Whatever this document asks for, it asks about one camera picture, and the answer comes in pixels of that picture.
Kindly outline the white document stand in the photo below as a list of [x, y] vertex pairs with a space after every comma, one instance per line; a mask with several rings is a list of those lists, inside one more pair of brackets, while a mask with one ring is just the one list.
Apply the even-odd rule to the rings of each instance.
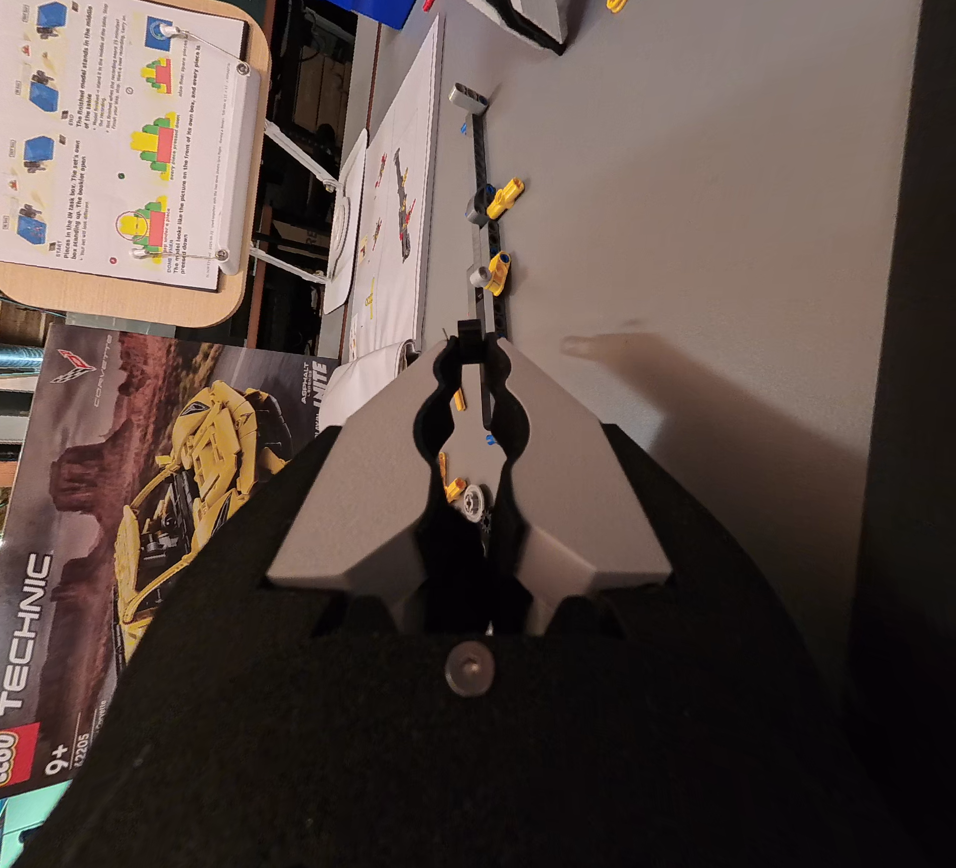
[[368, 130], [363, 128], [335, 179], [317, 161], [300, 149], [272, 121], [265, 123], [265, 135], [290, 157], [303, 165], [334, 196], [333, 218], [325, 272], [308, 272], [261, 248], [251, 247], [250, 256], [322, 288], [321, 312], [333, 312], [343, 306], [352, 286], [368, 149]]

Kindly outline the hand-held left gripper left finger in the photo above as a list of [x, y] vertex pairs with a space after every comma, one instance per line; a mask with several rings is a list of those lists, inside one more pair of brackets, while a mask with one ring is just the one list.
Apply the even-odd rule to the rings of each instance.
[[469, 349], [425, 352], [339, 428], [268, 572], [328, 596], [315, 636], [365, 616], [373, 632], [485, 635], [481, 530], [448, 502], [439, 465]]

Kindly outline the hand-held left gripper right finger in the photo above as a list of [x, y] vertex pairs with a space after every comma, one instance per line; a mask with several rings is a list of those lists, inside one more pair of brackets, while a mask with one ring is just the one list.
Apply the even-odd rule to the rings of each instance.
[[496, 634], [542, 635], [565, 599], [663, 584], [672, 566], [598, 418], [489, 338], [490, 431], [505, 454], [487, 562]]

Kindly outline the wooden document board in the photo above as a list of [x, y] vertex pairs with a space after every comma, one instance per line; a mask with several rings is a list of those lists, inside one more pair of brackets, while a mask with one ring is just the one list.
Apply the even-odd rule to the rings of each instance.
[[258, 75], [258, 84], [248, 161], [240, 169], [237, 181], [245, 205], [237, 272], [224, 274], [217, 290], [211, 291], [2, 262], [1, 289], [11, 300], [36, 305], [50, 312], [111, 316], [176, 327], [210, 327], [232, 316], [245, 296], [246, 277], [252, 261], [252, 237], [258, 229], [256, 200], [271, 72], [269, 40], [261, 25], [237, 5], [218, 0], [140, 1], [156, 5], [160, 11], [177, 9], [220, 16], [241, 21], [246, 26], [245, 61]]

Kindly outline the lego set box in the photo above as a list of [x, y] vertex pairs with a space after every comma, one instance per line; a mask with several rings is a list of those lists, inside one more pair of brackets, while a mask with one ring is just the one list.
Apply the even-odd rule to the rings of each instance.
[[317, 436], [337, 359], [54, 326], [2, 536], [2, 798], [70, 779], [185, 568]]

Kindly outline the open lego instruction booklet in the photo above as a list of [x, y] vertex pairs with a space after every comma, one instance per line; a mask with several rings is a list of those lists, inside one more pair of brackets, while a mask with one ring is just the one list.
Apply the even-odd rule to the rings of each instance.
[[422, 351], [443, 44], [438, 18], [368, 137], [347, 360], [329, 378], [319, 431], [344, 424]]

